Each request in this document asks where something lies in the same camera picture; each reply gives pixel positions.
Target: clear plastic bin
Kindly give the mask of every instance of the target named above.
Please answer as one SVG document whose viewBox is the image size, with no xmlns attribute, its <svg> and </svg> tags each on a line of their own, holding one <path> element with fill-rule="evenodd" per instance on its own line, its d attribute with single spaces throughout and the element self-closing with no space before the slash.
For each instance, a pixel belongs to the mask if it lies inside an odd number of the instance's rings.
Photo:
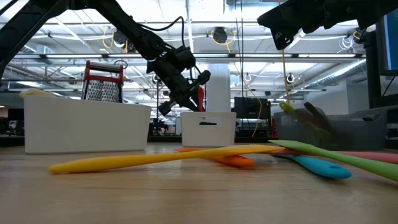
<svg viewBox="0 0 398 224">
<path fill-rule="evenodd" d="M 315 134 L 310 125 L 284 112 L 275 113 L 278 139 L 300 141 L 332 151 L 380 151 L 387 133 L 387 111 L 327 116 L 338 138 Z"/>
</svg>

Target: white plastic bin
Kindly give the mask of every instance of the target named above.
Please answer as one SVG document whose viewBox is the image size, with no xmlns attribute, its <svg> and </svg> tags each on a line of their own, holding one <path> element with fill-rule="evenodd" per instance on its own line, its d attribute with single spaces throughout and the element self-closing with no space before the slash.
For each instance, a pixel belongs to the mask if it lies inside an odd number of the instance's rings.
<svg viewBox="0 0 398 224">
<path fill-rule="evenodd" d="M 184 147 L 232 146 L 235 140 L 236 113 L 181 113 Z"/>
<path fill-rule="evenodd" d="M 25 152 L 29 154 L 143 150 L 149 106 L 28 96 Z"/>
</svg>

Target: desk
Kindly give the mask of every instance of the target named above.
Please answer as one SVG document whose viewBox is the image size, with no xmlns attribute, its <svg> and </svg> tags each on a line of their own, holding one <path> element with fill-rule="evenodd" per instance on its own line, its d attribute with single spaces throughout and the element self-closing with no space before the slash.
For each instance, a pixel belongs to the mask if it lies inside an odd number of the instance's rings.
<svg viewBox="0 0 398 224">
<path fill-rule="evenodd" d="M 148 154 L 178 144 L 151 144 Z M 397 223 L 398 183 L 351 166 L 347 180 L 326 180 L 297 164 L 253 154 L 237 169 L 204 159 L 108 172 L 53 175 L 74 159 L 143 152 L 25 155 L 0 149 L 0 223 Z"/>
</svg>

